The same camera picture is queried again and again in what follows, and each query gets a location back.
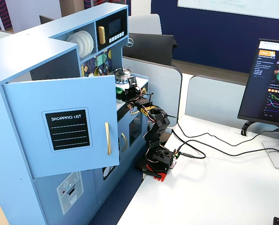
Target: floor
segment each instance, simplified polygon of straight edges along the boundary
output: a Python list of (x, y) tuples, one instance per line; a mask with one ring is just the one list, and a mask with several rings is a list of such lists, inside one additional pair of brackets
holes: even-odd
[[(183, 61), (173, 60), (173, 64), (177, 68), (179, 68), (182, 73), (196, 76), (206, 76), (213, 79), (220, 79), (223, 81), (239, 83), (243, 85), (246, 85), (249, 77), (249, 75), (245, 73), (239, 73), (214, 67), (207, 67)], [(161, 138), (161, 142), (167, 141), (169, 136), (169, 133), (165, 133)], [(141, 184), (141, 178), (141, 172), (136, 170), (134, 167), (131, 167), (125, 174), (125, 176), (121, 179), (116, 188), (113, 190), (113, 192), (110, 194), (106, 202), (102, 205), (101, 209), (92, 219), (90, 225), (117, 224), (123, 212), (132, 200), (137, 189), (139, 188)], [(7, 222), (7, 219), (0, 207), (0, 225), (8, 224), (9, 223)]]

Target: whiteboard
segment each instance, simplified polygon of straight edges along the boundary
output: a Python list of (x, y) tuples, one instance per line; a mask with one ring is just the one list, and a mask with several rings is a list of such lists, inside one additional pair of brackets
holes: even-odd
[(279, 0), (178, 0), (178, 6), (279, 19)]

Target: chalkboard label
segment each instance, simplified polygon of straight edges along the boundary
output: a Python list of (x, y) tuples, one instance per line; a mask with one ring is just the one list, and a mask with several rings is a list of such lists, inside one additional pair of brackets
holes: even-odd
[(85, 109), (45, 114), (54, 151), (90, 146), (86, 115)]

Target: black robotic arm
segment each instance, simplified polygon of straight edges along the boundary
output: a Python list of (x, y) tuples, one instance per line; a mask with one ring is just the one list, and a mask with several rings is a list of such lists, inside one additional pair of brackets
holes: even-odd
[(170, 124), (167, 113), (160, 107), (153, 105), (153, 102), (143, 97), (141, 89), (137, 89), (135, 77), (128, 79), (129, 89), (125, 89), (121, 93), (116, 94), (118, 100), (122, 100), (128, 104), (130, 110), (137, 108), (143, 115), (149, 118), (153, 126), (145, 134), (147, 152), (145, 157), (147, 160), (147, 168), (156, 173), (158, 180), (163, 181), (170, 167), (173, 165), (173, 157), (175, 154), (161, 145), (160, 137), (165, 133), (166, 128)]

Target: blue carpet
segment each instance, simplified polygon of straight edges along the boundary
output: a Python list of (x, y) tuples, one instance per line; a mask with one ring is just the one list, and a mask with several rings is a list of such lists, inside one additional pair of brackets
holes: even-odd
[(142, 177), (143, 173), (132, 165), (89, 225), (116, 225), (141, 185)]

